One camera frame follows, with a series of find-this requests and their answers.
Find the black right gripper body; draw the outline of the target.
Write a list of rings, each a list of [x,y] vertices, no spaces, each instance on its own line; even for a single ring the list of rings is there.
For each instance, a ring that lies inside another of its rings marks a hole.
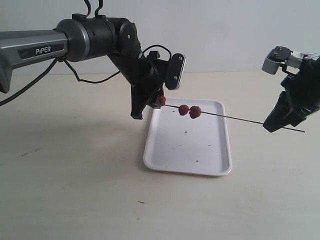
[[[319,111],[320,60],[304,59],[298,73],[287,75],[281,82],[281,86],[290,94],[293,110],[312,108],[314,113]]]

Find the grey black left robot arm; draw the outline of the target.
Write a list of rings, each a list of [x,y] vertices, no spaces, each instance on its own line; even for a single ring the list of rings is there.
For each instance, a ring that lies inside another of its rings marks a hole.
[[[15,69],[50,61],[81,62],[108,57],[131,87],[131,117],[142,119],[146,106],[159,109],[164,72],[144,56],[136,25],[126,18],[74,14],[52,30],[3,31],[0,34],[0,91],[8,93]]]

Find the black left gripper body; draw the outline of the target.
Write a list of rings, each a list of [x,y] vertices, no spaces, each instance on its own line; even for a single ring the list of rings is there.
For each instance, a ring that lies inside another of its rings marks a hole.
[[[161,74],[158,68],[167,62],[145,57],[142,51],[128,51],[119,54],[119,71],[129,82],[132,100],[151,100],[157,91],[162,92]]]

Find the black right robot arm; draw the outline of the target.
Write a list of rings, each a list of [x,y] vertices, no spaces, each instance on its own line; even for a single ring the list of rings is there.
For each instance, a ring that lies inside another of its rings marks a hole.
[[[320,60],[303,60],[298,73],[287,75],[280,85],[284,91],[262,125],[270,133],[296,127],[320,110]]]

